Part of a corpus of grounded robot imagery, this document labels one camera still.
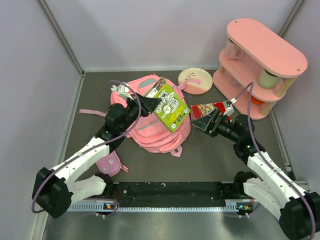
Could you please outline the green comic book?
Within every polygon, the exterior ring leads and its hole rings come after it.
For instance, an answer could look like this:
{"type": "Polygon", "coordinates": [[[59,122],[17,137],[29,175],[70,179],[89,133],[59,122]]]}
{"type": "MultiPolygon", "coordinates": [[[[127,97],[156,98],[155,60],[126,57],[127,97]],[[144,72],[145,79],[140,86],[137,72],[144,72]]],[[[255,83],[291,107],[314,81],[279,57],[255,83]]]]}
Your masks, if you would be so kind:
{"type": "Polygon", "coordinates": [[[184,97],[179,96],[164,77],[161,77],[144,96],[160,99],[153,113],[171,133],[180,127],[191,111],[183,100],[184,97]]]}

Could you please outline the pink student backpack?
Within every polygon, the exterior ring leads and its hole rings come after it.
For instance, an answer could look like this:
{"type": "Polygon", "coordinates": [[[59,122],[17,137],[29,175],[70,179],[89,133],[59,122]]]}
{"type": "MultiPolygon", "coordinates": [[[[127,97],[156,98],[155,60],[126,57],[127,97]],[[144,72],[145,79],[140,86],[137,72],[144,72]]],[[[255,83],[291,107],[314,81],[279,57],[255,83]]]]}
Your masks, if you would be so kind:
{"type": "MultiPolygon", "coordinates": [[[[136,80],[126,82],[137,94],[145,95],[149,89],[160,79],[157,75],[147,75],[136,80]]],[[[166,82],[173,87],[175,92],[184,101],[184,95],[182,89],[184,86],[176,86],[169,79],[166,82]]],[[[120,98],[117,93],[111,93],[110,103],[121,103],[126,106],[124,99],[120,98]]],[[[80,109],[81,114],[91,114],[105,117],[106,113],[89,110],[80,109]]],[[[183,120],[182,124],[173,133],[163,125],[159,118],[153,113],[148,117],[140,117],[138,123],[135,125],[133,130],[131,130],[126,137],[132,138],[140,147],[144,148],[150,153],[170,153],[175,157],[180,157],[182,154],[181,144],[187,139],[191,131],[190,117],[187,113],[186,118],[183,120]]]]}

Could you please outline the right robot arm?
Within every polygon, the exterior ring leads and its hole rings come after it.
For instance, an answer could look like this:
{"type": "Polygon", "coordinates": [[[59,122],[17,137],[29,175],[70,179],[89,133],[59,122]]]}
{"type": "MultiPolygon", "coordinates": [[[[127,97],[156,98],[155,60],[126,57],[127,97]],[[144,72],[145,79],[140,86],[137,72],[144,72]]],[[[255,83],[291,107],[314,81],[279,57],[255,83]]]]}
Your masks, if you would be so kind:
{"type": "Polygon", "coordinates": [[[257,200],[272,213],[290,240],[314,239],[320,231],[320,195],[296,184],[275,164],[256,140],[250,116],[239,114],[230,123],[215,109],[191,124],[210,137],[221,135],[234,142],[236,156],[251,169],[234,178],[237,197],[257,200]]]}

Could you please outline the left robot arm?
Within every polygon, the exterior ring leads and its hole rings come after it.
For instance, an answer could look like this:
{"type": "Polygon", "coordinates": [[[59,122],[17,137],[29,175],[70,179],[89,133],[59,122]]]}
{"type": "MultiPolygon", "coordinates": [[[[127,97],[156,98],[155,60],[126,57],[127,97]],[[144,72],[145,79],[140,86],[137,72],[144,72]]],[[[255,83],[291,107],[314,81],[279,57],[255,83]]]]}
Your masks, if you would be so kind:
{"type": "Polygon", "coordinates": [[[81,150],[61,164],[37,172],[31,211],[35,214],[47,212],[56,219],[71,205],[91,196],[109,198],[114,187],[109,183],[111,178],[108,175],[98,173],[85,180],[78,178],[98,160],[116,150],[139,119],[149,116],[160,102],[160,98],[136,94],[127,98],[126,106],[112,104],[104,117],[104,125],[81,150]]]}

